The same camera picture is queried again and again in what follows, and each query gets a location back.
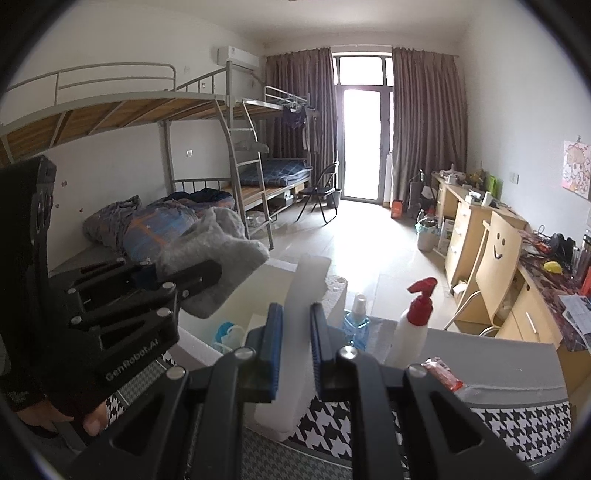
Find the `red spray nozzle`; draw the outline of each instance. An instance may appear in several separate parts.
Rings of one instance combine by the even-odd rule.
[[[410,293],[421,292],[421,295],[410,304],[407,313],[407,319],[413,325],[420,327],[429,322],[429,317],[433,312],[433,302],[430,297],[436,285],[437,279],[429,277],[419,280],[408,288]]]
[[[436,286],[437,286],[437,279],[434,277],[429,277],[429,278],[424,278],[422,280],[419,280],[416,283],[413,283],[408,288],[408,291],[410,293],[421,292],[426,297],[430,297]]]

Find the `white bottle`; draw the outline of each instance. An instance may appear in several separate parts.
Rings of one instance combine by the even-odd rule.
[[[396,330],[394,330],[392,345],[384,362],[385,365],[405,369],[419,360],[418,356],[423,350],[427,338],[427,323],[433,312],[431,294],[436,285],[437,280],[429,277],[408,288],[410,293],[421,292],[421,294],[412,301],[410,307],[400,317]]]

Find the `brown curtain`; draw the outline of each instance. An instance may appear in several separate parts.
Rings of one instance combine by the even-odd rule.
[[[419,169],[466,170],[466,99],[452,55],[393,48],[392,61],[392,200],[406,205]]]
[[[329,48],[267,57],[267,84],[306,98],[320,112],[316,120],[317,152],[312,150],[313,180],[336,159],[336,91]],[[305,157],[301,128],[268,122],[267,143],[273,157]]]

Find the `window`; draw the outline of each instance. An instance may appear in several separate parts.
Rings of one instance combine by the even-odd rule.
[[[383,85],[381,57],[341,57],[341,85]]]
[[[339,53],[333,56],[335,85],[394,85],[392,57],[386,54]]]
[[[394,67],[392,65],[392,57],[386,57],[386,85],[394,86]]]

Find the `person's hand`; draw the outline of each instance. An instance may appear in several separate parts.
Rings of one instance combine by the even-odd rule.
[[[28,425],[43,427],[50,432],[56,431],[53,422],[74,420],[73,417],[68,417],[56,409],[48,400],[31,405],[17,412],[17,415]],[[93,412],[84,417],[82,425],[88,435],[96,437],[107,427],[108,422],[107,405],[103,402]]]

